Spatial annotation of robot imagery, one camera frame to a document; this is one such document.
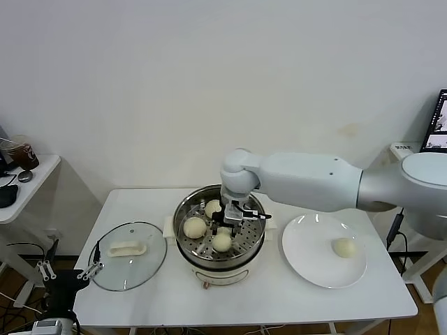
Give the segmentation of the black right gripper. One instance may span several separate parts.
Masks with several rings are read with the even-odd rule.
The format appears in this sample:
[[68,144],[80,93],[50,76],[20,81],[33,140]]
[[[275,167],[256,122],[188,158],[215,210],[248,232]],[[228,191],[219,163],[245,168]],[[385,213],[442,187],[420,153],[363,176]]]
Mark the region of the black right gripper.
[[231,237],[233,238],[241,233],[243,214],[236,204],[222,204],[221,211],[212,214],[212,220],[214,222],[211,223],[210,230],[213,235],[217,234],[219,227],[232,229]]

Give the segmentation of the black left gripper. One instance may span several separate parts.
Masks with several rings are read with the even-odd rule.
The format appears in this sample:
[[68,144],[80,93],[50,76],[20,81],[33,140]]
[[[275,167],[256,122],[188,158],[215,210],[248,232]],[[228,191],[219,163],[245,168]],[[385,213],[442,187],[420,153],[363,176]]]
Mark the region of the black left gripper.
[[88,280],[93,279],[102,270],[103,264],[101,263],[100,241],[97,241],[93,250],[92,263],[88,268],[84,271],[65,269],[55,273],[52,261],[58,245],[59,240],[55,239],[43,260],[37,263],[37,269],[45,281],[45,288],[49,294],[46,311],[62,314],[73,310],[77,293],[88,286]]

